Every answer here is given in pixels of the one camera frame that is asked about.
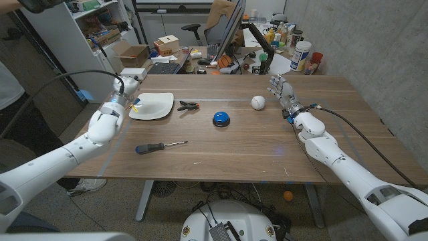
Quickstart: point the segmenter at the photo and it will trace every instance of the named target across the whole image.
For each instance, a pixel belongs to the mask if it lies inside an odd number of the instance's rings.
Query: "white plate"
[[[173,93],[143,93],[138,96],[140,102],[130,109],[129,117],[138,120],[155,120],[166,116],[174,104]]]

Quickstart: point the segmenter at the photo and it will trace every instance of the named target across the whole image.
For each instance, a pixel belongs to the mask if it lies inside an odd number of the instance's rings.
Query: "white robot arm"
[[[125,106],[138,88],[136,80],[128,77],[122,77],[122,80],[124,92],[121,94],[118,91],[120,84],[115,80],[116,90],[110,100],[92,115],[87,133],[63,147],[0,174],[0,233],[6,231],[38,193],[79,164],[107,152],[122,127]]]
[[[428,221],[426,193],[376,178],[339,148],[321,120],[306,112],[286,79],[278,75],[270,83],[273,88],[268,90],[280,100],[290,122],[301,130],[299,139],[305,143],[308,154],[338,176],[388,240],[406,240],[414,232],[411,227]]]

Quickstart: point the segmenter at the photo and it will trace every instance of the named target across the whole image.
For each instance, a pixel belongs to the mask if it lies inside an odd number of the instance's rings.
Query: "white shelf unit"
[[[126,39],[131,45],[137,45],[138,40],[130,25],[122,0],[101,3],[102,6],[99,9],[79,13],[71,13],[65,3],[38,14],[32,14],[24,8],[21,10],[67,72],[95,69],[120,73],[121,63],[118,58],[115,58],[117,54],[112,47],[123,39]],[[82,33],[82,29],[86,26],[83,16],[95,14],[105,8],[108,8],[114,19],[119,22],[126,21],[130,28],[130,30],[120,33],[121,37],[118,40],[103,46],[113,68],[100,50],[95,52],[91,50]],[[103,103],[112,90],[113,77],[105,74],[76,74],[71,77],[91,103]]]

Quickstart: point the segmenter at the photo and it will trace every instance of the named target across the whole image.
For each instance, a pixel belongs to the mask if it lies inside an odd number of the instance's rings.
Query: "ping pong ball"
[[[251,100],[251,106],[255,110],[261,110],[265,107],[265,98],[262,96],[254,96]]]
[[[286,201],[289,201],[289,202],[292,201],[293,200],[293,193],[290,191],[285,191],[284,192],[284,199]]]

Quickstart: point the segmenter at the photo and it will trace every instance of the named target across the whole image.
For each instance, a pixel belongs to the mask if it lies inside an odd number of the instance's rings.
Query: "table leg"
[[[150,197],[152,195],[152,187],[153,187],[153,180],[146,180],[144,184],[144,188],[142,190],[140,203],[138,205],[138,209],[136,211],[135,219],[138,222],[143,221],[144,215],[146,213],[146,209],[148,207],[148,202],[150,201]]]
[[[318,201],[318,196],[316,195],[315,186],[312,184],[305,184],[304,187],[306,196],[308,197],[309,207],[312,210],[315,226],[317,228],[323,228],[326,225],[324,224],[324,218],[322,217],[321,207]]]

